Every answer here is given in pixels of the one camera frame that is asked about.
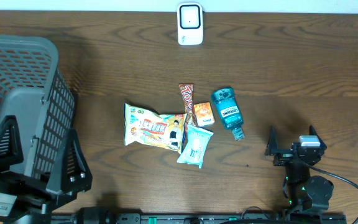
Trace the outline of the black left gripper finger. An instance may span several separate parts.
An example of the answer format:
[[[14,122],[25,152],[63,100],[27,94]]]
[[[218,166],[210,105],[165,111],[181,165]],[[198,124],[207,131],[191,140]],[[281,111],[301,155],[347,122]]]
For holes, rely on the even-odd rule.
[[[17,119],[7,115],[0,124],[0,172],[24,161]]]
[[[86,192],[91,189],[92,180],[77,132],[70,129],[60,145],[46,191],[56,195]]]

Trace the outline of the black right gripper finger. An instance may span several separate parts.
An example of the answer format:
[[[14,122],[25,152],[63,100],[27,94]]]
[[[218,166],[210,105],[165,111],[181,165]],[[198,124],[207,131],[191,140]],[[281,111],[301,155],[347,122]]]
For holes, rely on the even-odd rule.
[[[275,128],[273,126],[271,126],[270,132],[269,132],[268,143],[265,148],[264,155],[265,156],[274,156],[277,152],[278,152],[278,144],[277,144],[277,140],[276,140]]]
[[[313,127],[313,125],[309,126],[309,135],[312,138],[311,147],[320,147],[321,149],[327,149],[326,144],[320,138],[320,136],[317,134],[317,132],[316,132],[315,128]]]

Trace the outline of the teal Listerine mouthwash bottle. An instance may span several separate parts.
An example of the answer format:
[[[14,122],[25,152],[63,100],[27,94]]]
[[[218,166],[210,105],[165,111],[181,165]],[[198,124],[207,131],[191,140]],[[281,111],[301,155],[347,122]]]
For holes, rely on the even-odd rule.
[[[211,98],[224,128],[232,132],[236,141],[244,139],[245,136],[242,130],[244,120],[237,104],[234,90],[231,87],[216,90],[212,93]]]

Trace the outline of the orange tissue packet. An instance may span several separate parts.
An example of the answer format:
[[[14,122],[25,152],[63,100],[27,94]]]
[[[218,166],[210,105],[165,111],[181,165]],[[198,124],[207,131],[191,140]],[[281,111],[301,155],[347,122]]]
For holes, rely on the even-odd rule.
[[[206,127],[214,124],[215,120],[210,102],[195,104],[194,109],[196,121],[199,127]]]

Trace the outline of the light teal snack packet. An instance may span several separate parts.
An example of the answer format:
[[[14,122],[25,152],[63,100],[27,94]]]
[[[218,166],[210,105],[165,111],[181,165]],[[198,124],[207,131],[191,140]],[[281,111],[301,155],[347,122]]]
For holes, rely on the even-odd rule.
[[[187,132],[187,144],[177,159],[177,163],[197,165],[201,169],[206,148],[213,134],[212,131],[190,124]]]

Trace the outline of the grey plastic mesh basket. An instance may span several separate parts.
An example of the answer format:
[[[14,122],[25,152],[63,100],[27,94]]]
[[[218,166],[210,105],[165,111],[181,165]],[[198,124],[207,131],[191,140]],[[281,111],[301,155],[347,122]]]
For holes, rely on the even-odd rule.
[[[73,122],[75,100],[58,59],[45,38],[0,35],[0,122],[16,117],[24,155],[10,170],[36,179],[52,170]]]

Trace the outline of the yellow snack chip bag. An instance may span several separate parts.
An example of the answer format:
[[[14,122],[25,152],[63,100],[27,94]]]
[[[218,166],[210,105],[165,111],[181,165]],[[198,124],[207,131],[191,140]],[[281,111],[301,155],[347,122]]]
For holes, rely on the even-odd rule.
[[[186,114],[157,114],[126,103],[124,144],[138,142],[181,153],[186,117]]]

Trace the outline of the red Top chocolate bar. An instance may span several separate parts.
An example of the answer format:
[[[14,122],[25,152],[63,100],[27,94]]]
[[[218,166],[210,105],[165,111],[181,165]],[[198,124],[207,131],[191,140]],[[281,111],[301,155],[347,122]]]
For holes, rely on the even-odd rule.
[[[191,124],[193,126],[198,127],[195,110],[194,110],[194,104],[193,104],[193,84],[181,83],[179,84],[179,88],[185,105],[185,111],[187,114],[186,124],[187,125]]]

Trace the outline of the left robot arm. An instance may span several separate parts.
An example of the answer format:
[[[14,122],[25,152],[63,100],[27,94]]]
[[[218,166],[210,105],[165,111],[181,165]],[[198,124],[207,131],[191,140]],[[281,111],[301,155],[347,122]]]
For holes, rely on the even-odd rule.
[[[14,115],[0,124],[0,222],[3,223],[113,223],[114,217],[100,207],[81,208],[68,215],[53,211],[91,189],[93,176],[81,151],[76,130],[63,138],[50,172],[40,178],[11,171],[23,162],[19,127]]]

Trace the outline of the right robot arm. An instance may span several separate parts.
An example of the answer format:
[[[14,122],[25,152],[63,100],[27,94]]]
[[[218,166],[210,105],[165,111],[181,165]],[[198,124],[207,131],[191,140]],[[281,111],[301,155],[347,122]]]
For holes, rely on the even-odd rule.
[[[285,167],[283,194],[290,201],[290,206],[282,212],[285,220],[318,217],[329,208],[333,183],[320,175],[310,174],[326,149],[312,126],[308,135],[300,136],[288,149],[279,148],[275,129],[270,128],[265,155],[273,157],[274,166]]]

